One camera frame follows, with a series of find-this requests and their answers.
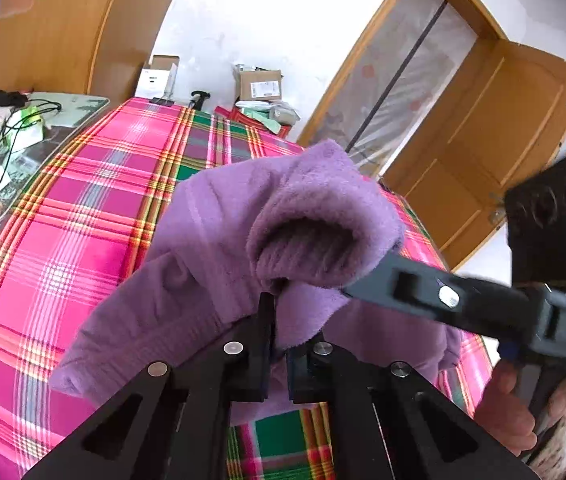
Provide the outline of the person right hand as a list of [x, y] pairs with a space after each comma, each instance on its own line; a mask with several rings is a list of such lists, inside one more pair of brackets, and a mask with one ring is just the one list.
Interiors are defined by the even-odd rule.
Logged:
[[[536, 420], [526, 404], [514, 395], [517, 368], [499, 360], [479, 402], [474, 421], [515, 456], [537, 444], [533, 432]], [[548, 426], [553, 427], [566, 415], [566, 378], [548, 401]]]

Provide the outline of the floral sleeve right forearm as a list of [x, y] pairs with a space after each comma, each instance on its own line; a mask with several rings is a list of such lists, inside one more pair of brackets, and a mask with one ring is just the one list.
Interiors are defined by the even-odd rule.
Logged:
[[541, 480], [562, 480], [566, 476], [566, 412], [552, 430], [548, 442], [529, 464]]

